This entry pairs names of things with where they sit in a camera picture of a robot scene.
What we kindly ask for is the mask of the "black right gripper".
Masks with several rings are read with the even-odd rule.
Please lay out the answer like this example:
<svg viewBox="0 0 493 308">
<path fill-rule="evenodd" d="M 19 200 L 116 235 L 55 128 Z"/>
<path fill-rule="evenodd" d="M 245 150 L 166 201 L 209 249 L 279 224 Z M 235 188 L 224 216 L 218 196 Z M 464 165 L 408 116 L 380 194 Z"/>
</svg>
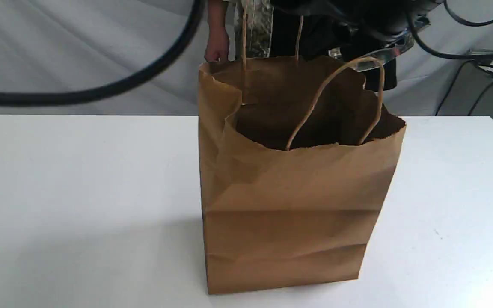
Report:
<svg viewBox="0 0 493 308">
<path fill-rule="evenodd" d="M 413 35 L 408 29 L 403 31 L 397 38 L 393 38 L 390 42 L 378 41 L 377 39 L 362 33 L 360 29 L 352 26 L 348 26 L 347 29 L 350 35 L 352 35 L 352 39 L 356 39 L 358 41 L 357 43 L 348 44 L 348 48 L 352 49 L 353 47 L 363 47 L 364 49 L 368 49 L 368 41 L 373 41 L 376 44 L 375 47 L 371 48 L 370 52 L 362 54 L 358 57 L 361 59 L 370 58 L 373 59 L 373 61 L 356 63 L 354 66 L 350 67 L 355 71 L 370 71 L 373 69 L 379 69 L 381 65 L 394 61 L 399 55 L 404 54 L 416 44 Z"/>
</svg>

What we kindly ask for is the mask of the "white-sleeved forearm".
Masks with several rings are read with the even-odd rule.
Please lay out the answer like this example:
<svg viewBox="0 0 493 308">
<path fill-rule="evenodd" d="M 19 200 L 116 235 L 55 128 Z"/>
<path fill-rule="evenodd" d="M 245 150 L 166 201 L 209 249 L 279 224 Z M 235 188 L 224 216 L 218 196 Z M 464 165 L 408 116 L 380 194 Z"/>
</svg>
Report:
<svg viewBox="0 0 493 308">
<path fill-rule="evenodd" d="M 228 5 L 229 1 L 227 0 L 207 1 L 207 21 L 209 30 L 225 28 Z"/>
</svg>

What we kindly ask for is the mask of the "person's hand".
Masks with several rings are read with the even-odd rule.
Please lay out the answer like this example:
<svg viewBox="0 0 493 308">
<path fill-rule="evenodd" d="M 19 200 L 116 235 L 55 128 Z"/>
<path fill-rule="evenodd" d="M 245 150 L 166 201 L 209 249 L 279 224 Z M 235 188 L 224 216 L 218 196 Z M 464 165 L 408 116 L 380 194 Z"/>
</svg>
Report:
<svg viewBox="0 0 493 308">
<path fill-rule="evenodd" d="M 207 62 L 228 61 L 230 41 L 225 26 L 209 28 L 204 59 Z"/>
</svg>

